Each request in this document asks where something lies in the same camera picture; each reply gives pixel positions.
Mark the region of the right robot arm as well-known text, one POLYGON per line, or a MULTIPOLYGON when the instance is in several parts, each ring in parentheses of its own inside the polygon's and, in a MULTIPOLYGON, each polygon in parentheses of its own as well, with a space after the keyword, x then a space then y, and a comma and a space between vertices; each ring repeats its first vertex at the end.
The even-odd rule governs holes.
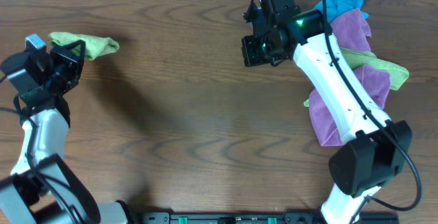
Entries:
POLYGON ((365 91, 340 51, 326 10, 303 12, 294 0, 250 0, 243 17, 253 28, 242 39, 245 65, 294 61, 327 106, 342 142, 328 163, 334 182, 328 199, 316 213, 294 214, 287 222, 397 223, 396 206, 386 214, 363 209, 412 165, 412 132, 405 121, 393 122, 365 91))

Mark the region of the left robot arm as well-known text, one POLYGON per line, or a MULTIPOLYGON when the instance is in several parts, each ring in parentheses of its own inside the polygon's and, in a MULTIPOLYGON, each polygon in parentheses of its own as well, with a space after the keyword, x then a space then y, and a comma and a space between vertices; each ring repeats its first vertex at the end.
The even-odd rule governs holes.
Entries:
POLYGON ((13 112, 25 132, 10 176, 1 180, 1 211, 10 223, 133 223, 124 201, 97 203, 64 161, 70 110, 64 95, 81 77, 86 43, 50 51, 37 35, 1 63, 18 93, 13 112))

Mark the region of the light green cloth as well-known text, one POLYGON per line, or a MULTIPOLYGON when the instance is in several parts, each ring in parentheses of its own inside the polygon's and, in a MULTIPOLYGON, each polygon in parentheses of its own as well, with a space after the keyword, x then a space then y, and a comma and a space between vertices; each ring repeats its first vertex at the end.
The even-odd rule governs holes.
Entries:
POLYGON ((110 37, 102 38, 85 34, 72 34, 68 32, 51 32, 49 34, 52 45, 69 45, 70 43, 82 40, 86 44, 85 59, 95 60, 98 57, 116 53, 120 45, 110 37))

